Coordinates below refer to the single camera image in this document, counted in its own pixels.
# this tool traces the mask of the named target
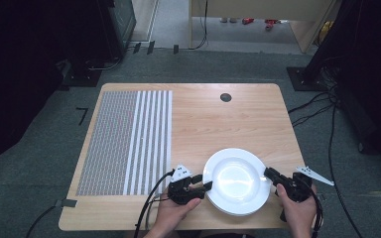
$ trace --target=black cable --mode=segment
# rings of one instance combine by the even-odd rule
[[[322,95],[326,95],[326,94],[328,94],[328,92],[321,92],[321,93],[317,94],[316,96],[314,96],[309,102],[307,102],[307,103],[305,103],[305,104],[303,104],[303,105],[301,105],[301,106],[295,107],[295,108],[293,108],[293,109],[290,109],[290,110],[288,111],[288,113],[290,114],[290,113],[292,113],[292,112],[295,112],[295,111],[297,111],[297,110],[300,110],[300,109],[302,109],[302,108],[305,108],[305,107],[309,106],[310,104],[312,104],[312,103],[315,101],[315,99],[317,99],[318,97],[320,97],[320,96],[322,96]]]
[[[138,237],[138,233],[139,233],[139,228],[141,227],[141,222],[142,222],[142,218],[144,217],[144,213],[145,211],[147,210],[147,207],[150,205],[150,199],[151,197],[153,196],[154,192],[157,190],[157,187],[159,187],[160,183],[168,176],[172,176],[173,173],[175,172],[175,170],[172,170],[171,172],[168,172],[166,173],[165,175],[162,176],[162,178],[160,178],[156,185],[153,187],[153,190],[151,190],[150,194],[148,195],[147,197],[147,200],[145,201],[144,203],[144,206],[142,207],[142,210],[141,210],[141,214],[139,215],[139,218],[138,218],[138,222],[137,224],[135,224],[136,228],[135,228],[135,234],[134,234],[134,238],[137,238]]]
[[[29,232],[27,232],[27,235],[26,235],[26,238],[29,238],[30,237],[30,234],[32,233],[34,227],[36,226],[37,223],[39,223],[39,221],[46,215],[48,214],[50,211],[52,211],[56,206],[53,205],[51,206],[49,209],[47,209],[45,212],[43,212],[37,219],[36,221],[33,223],[33,225],[30,227],[29,229]]]
[[[205,43],[207,43],[207,30],[206,30],[206,13],[208,11],[208,0],[205,0],[205,12],[204,12],[204,19],[203,19],[203,23],[204,23],[204,26],[202,26],[203,28],[203,38],[202,38],[202,41],[199,43],[199,45],[195,48],[189,48],[189,50],[197,50],[199,48],[201,48]]]
[[[309,191],[311,196],[315,200],[315,204],[317,205],[317,219],[315,220],[315,226],[314,226],[314,233],[312,234],[312,238],[317,238],[318,237],[318,232],[321,228],[322,222],[323,222],[323,209],[321,207],[320,201],[315,194],[315,192],[312,190],[312,188],[305,183],[302,179],[295,177],[301,184],[305,186],[305,188]]]
[[[321,108],[320,110],[318,110],[317,112],[315,112],[314,114],[311,114],[309,116],[304,116],[304,117],[301,117],[299,119],[297,119],[296,121],[292,122],[292,125],[293,125],[293,128],[305,123],[306,121],[308,121],[309,119],[312,119],[314,118],[315,116],[318,116],[319,114],[329,110],[331,107],[332,107],[333,104],[329,104],[323,108]]]
[[[332,140],[333,140],[333,134],[334,134],[334,129],[335,129],[335,111],[336,111],[336,105],[334,105],[333,110],[332,110],[332,122],[331,122],[331,130],[330,130],[330,136],[329,136],[329,144],[328,144],[328,151],[327,151],[327,158],[329,162],[329,170],[330,170],[330,176],[331,179],[333,180],[333,187],[335,187],[336,194],[338,195],[339,202],[342,205],[342,208],[345,212],[345,215],[347,216],[349,222],[351,223],[351,226],[354,228],[355,232],[357,233],[358,237],[362,237],[360,234],[360,231],[357,229],[357,226],[354,224],[354,221],[352,220],[350,214],[348,213],[348,210],[345,206],[344,201],[342,200],[341,193],[339,192],[339,188],[336,185],[336,180],[335,176],[333,174],[333,168],[332,168],[332,158],[331,158],[331,151],[332,151]]]
[[[117,62],[109,67],[90,67],[88,70],[109,70],[109,69],[112,69],[113,67],[115,67],[116,65],[118,65],[120,62],[122,61],[122,58],[119,58],[117,60]]]

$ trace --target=white plate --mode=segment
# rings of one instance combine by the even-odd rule
[[[268,199],[271,182],[264,164],[252,153],[224,149],[212,155],[203,169],[203,183],[212,181],[206,194],[219,210],[236,216],[257,211]]]

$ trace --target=hand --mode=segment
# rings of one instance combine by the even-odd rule
[[[172,200],[167,199],[166,194],[161,195],[156,222],[145,238],[164,238],[169,235],[179,223],[185,219],[188,212],[192,211],[200,204],[200,199],[192,199],[186,205],[177,205]]]
[[[312,190],[315,193],[317,192],[314,185]],[[287,223],[290,226],[293,238],[310,238],[312,224],[317,214],[315,199],[311,196],[303,202],[292,201],[281,184],[277,184],[277,191],[283,202]]]

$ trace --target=finger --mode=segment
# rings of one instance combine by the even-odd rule
[[[194,210],[200,204],[200,202],[200,198],[194,198],[190,200],[187,204],[188,211]]]
[[[317,194],[317,191],[318,191],[317,186],[312,183],[311,188],[314,191],[314,193]]]
[[[277,184],[277,192],[278,192],[278,195],[282,198],[282,199],[289,199],[289,197],[287,196],[287,192],[286,192],[286,189],[284,188],[284,186],[280,183]]]

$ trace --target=striped mat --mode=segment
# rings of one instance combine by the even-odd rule
[[[76,195],[149,194],[170,170],[171,132],[171,91],[104,92]]]

